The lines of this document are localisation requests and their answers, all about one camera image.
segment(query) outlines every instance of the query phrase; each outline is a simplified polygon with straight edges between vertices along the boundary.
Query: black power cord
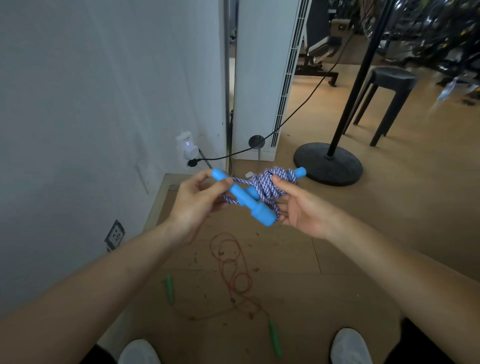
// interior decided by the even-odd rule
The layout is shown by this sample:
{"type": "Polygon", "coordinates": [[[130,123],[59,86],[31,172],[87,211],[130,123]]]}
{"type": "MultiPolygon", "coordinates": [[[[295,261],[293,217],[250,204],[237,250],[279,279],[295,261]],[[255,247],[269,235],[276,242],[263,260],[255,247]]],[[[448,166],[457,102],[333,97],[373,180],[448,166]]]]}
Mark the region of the black power cord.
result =
{"type": "MultiPolygon", "coordinates": [[[[370,12],[372,6],[374,4],[374,1],[372,2],[372,4],[370,5],[370,9],[367,11],[367,14],[370,12]]],[[[340,62],[340,58],[342,57],[343,55],[343,52],[345,52],[345,49],[347,49],[347,45],[350,43],[350,41],[352,40],[353,36],[355,35],[355,32],[352,31],[352,34],[350,34],[350,37],[348,37],[347,41],[345,42],[345,46],[343,47],[342,51],[340,52],[340,54],[338,55],[338,58],[335,62],[335,64],[332,66],[332,68],[330,68],[328,70],[328,72],[332,71],[335,66],[338,64],[338,62],[340,62]]],[[[262,141],[266,140],[268,137],[272,136],[274,133],[278,132],[278,130],[280,130],[280,128],[283,126],[283,124],[285,124],[287,121],[290,120],[290,118],[295,115],[295,113],[300,110],[300,108],[305,105],[307,103],[308,100],[310,100],[310,98],[312,97],[312,95],[314,94],[314,92],[317,90],[318,86],[320,86],[323,82],[323,80],[326,78],[327,76],[324,76],[320,82],[317,84],[317,86],[315,86],[315,88],[313,89],[312,93],[310,93],[310,95],[307,97],[307,99],[305,101],[303,101],[301,103],[300,106],[298,106],[295,111],[293,113],[290,114],[290,116],[288,118],[285,119],[285,121],[283,121],[275,130],[273,130],[269,135],[267,135],[265,138],[263,138],[262,140],[260,140],[257,144],[255,144],[254,146],[250,147],[250,148],[247,148],[247,149],[244,149],[244,150],[241,150],[240,152],[235,152],[235,153],[232,153],[232,154],[228,154],[227,156],[224,156],[224,157],[219,157],[219,158],[194,158],[194,159],[190,159],[187,163],[187,165],[189,167],[195,167],[198,162],[200,162],[201,160],[219,160],[219,159],[224,159],[224,158],[229,158],[231,156],[234,156],[236,154],[240,154],[240,153],[243,153],[243,152],[246,152],[248,150],[252,150],[254,149],[257,145],[259,145],[262,141]]]]}

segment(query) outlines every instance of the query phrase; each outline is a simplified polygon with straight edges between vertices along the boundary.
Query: person's left hand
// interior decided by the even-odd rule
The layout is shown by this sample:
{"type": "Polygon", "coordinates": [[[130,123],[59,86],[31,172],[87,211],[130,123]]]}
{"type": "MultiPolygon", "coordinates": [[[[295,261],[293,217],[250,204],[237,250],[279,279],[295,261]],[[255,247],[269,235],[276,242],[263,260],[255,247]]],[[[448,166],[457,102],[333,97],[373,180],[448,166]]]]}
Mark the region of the person's left hand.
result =
{"type": "Polygon", "coordinates": [[[211,176],[212,170],[203,170],[180,184],[167,222],[181,242],[193,241],[207,215],[228,205],[222,193],[232,186],[233,180],[227,178],[209,185],[205,180],[211,176]]]}

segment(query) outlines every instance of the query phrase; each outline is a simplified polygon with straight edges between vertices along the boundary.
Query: forearm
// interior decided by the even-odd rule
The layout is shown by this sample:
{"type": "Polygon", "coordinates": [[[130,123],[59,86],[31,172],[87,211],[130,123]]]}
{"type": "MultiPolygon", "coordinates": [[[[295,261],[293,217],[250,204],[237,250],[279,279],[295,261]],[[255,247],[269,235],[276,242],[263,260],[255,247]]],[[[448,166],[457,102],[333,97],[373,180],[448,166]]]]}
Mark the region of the forearm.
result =
{"type": "Polygon", "coordinates": [[[480,356],[480,284],[337,211],[328,238],[458,363],[480,356]]]}
{"type": "Polygon", "coordinates": [[[171,254],[163,224],[82,268],[0,322],[6,363],[78,364],[171,254]]]}

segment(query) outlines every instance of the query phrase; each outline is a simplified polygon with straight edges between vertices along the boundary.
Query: purple and white braided rope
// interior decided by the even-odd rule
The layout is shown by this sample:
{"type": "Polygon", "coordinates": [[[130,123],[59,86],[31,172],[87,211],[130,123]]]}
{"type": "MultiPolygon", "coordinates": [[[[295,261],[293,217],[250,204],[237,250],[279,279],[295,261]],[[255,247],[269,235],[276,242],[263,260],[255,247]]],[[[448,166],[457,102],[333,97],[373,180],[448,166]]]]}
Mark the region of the purple and white braided rope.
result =
{"type": "MultiPolygon", "coordinates": [[[[244,180],[242,178],[233,178],[235,182],[249,184],[255,187],[260,198],[269,206],[273,208],[276,214],[276,219],[278,220],[280,213],[278,211],[278,206],[276,205],[276,200],[285,194],[285,191],[278,189],[272,182],[272,176],[276,175],[281,179],[288,181],[290,183],[297,183],[297,178],[293,170],[285,170],[281,167],[273,167],[272,169],[266,169],[263,173],[254,174],[252,180],[244,180]]],[[[226,194],[223,194],[225,201],[231,204],[237,204],[237,200],[233,200],[228,197],[226,194]]]]}

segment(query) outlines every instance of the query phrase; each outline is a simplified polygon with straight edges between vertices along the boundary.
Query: white air conditioner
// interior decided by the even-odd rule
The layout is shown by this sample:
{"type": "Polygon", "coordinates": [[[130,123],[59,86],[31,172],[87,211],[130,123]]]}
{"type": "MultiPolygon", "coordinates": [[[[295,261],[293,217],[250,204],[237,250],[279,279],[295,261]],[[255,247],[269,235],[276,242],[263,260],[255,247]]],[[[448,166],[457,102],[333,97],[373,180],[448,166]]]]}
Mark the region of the white air conditioner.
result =
{"type": "MultiPolygon", "coordinates": [[[[281,124],[309,9],[310,0],[239,1],[232,153],[281,124]]],[[[261,160],[275,160],[279,137],[266,139],[261,160]]],[[[257,160],[258,151],[233,158],[257,160]]]]}

